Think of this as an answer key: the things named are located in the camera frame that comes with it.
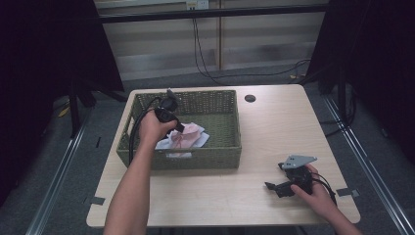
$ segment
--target forearm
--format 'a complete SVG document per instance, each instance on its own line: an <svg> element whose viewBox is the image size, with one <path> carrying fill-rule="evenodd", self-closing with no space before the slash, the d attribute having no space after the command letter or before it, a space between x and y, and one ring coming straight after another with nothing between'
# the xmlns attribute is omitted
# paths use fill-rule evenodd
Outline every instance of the forearm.
<svg viewBox="0 0 415 235"><path fill-rule="evenodd" d="M155 143L141 143L119 183L107 215L105 234L145 234L150 203L150 170Z"/></svg>
<svg viewBox="0 0 415 235"><path fill-rule="evenodd" d="M339 210L334 210L324 218L332 225L338 235L362 234Z"/></svg>

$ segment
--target green woven basket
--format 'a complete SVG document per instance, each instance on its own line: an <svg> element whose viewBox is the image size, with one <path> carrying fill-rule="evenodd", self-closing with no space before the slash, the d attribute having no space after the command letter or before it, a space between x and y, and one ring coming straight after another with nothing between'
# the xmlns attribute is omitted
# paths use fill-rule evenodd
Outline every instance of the green woven basket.
<svg viewBox="0 0 415 235"><path fill-rule="evenodd" d="M177 92L180 98L175 115L182 123L202 126L210 138L202 148L155 150L152 169L238 168L241 158L241 133L235 90ZM131 112L122 131L116 152L128 166L128 143L134 118L155 97L165 93L135 95ZM134 152L139 144L135 138ZM168 158L167 154L191 153L191 158Z"/></svg>

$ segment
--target black horizontal bar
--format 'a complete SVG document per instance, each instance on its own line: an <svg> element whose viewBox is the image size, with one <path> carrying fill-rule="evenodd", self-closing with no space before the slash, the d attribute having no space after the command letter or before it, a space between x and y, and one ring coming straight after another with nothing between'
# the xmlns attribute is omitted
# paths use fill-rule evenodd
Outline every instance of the black horizontal bar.
<svg viewBox="0 0 415 235"><path fill-rule="evenodd" d="M177 11L163 13L147 13L147 14L122 14L107 15L99 18L90 19L67 19L60 22L78 22L83 24L113 24L128 22L149 22L164 20L180 20L180 19L198 19L198 18L217 18L217 17L241 17L241 16L257 16L257 15L278 15L293 13L316 13L327 12L328 10L339 10L352 5L297 5L297 6L281 6L267 8L239 8L239 9L213 9L213 10L196 10L196 11Z"/></svg>

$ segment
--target wall outlet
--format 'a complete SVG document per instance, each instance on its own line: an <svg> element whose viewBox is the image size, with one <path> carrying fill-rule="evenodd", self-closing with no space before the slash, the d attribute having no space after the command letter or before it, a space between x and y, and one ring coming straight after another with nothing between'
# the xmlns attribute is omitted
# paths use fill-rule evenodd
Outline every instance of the wall outlet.
<svg viewBox="0 0 415 235"><path fill-rule="evenodd" d="M198 10L208 10L208 0L199 0Z"/></svg>
<svg viewBox="0 0 415 235"><path fill-rule="evenodd" d="M186 9L188 11L194 11L198 9L198 1L186 1Z"/></svg>

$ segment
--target light wood tabletop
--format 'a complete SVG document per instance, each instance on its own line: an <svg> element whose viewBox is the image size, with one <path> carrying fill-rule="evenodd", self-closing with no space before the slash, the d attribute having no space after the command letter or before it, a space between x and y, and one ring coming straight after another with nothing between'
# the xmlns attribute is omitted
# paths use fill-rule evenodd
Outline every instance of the light wood tabletop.
<svg viewBox="0 0 415 235"><path fill-rule="evenodd" d="M333 190L347 188L339 166L302 86L263 85L174 88L173 92L236 90L242 154L238 169L153 170L149 227L256 226L324 223L297 196L278 198L264 182L288 181L278 167L291 154L317 157L314 165ZM103 227L107 210L125 165L116 146L128 117L131 92L115 135L95 196L103 205L91 205L87 223ZM249 103L245 96L254 95ZM353 223L360 214L351 196L337 197L339 209Z"/></svg>

